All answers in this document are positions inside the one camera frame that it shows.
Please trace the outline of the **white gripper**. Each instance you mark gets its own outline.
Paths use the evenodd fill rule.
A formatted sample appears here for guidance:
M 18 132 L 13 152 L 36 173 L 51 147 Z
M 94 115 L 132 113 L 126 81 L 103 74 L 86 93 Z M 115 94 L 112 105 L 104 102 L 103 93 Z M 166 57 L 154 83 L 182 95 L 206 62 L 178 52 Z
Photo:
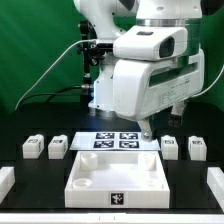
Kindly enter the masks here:
M 172 78 L 172 59 L 146 62 L 119 60 L 113 76 L 113 106 L 124 119 L 139 121 L 141 137 L 152 141 L 152 130 L 146 118 L 172 106 L 168 124 L 182 125 L 185 103 L 183 100 L 199 93 L 204 83 L 204 52 L 190 56 L 189 64 Z

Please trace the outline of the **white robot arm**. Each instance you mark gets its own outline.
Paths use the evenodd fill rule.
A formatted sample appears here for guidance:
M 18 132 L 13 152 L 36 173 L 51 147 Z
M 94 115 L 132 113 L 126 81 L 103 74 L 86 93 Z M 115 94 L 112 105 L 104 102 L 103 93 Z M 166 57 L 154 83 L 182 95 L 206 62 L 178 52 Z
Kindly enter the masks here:
M 92 111 L 139 124 L 153 138 L 149 119 L 169 108 L 169 124 L 182 124 L 185 101 L 204 82 L 200 22 L 224 0 L 73 0 L 96 40 L 84 49 L 100 66 Z

